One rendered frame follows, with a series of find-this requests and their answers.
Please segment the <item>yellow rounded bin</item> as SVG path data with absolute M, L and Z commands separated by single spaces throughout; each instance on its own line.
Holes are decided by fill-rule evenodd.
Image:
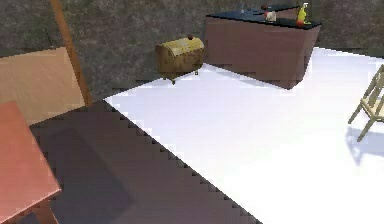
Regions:
M 203 65 L 204 48 L 203 41 L 197 37 L 193 40 L 181 38 L 158 44 L 155 53 L 160 76 L 174 84 L 176 78 L 187 73 L 198 74 Z

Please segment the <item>brown counter with black top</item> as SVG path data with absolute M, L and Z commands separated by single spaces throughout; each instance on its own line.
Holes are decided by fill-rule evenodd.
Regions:
M 291 89 L 304 78 L 321 23 L 298 25 L 296 8 L 272 6 L 277 19 L 254 9 L 210 14 L 205 20 L 205 62 Z

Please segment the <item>yellow spray bottle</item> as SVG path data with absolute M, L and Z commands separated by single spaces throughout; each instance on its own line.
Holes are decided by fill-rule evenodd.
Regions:
M 296 19 L 296 25 L 297 26 L 303 26 L 303 25 L 309 25 L 310 22 L 306 19 L 307 13 L 306 8 L 308 7 L 308 3 L 304 2 L 302 6 L 300 7 L 300 10 L 297 15 Z

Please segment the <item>light wooden door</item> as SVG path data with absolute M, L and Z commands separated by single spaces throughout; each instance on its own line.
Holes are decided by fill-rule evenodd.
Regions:
M 28 124 L 92 103 L 60 0 L 0 0 L 0 103 L 7 101 Z

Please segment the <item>pale wooden chair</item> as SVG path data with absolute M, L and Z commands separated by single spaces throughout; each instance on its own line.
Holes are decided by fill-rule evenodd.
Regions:
M 357 108 L 348 120 L 348 123 L 351 124 L 361 110 L 369 117 L 367 124 L 357 138 L 358 142 L 362 141 L 375 122 L 384 123 L 384 94 L 381 95 L 383 89 L 384 64 L 376 71 Z

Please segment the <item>red wooden table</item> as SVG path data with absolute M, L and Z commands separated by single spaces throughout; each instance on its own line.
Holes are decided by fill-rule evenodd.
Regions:
M 17 104 L 0 104 L 0 224 L 16 224 L 30 213 L 39 224 L 59 224 L 50 201 L 60 192 Z

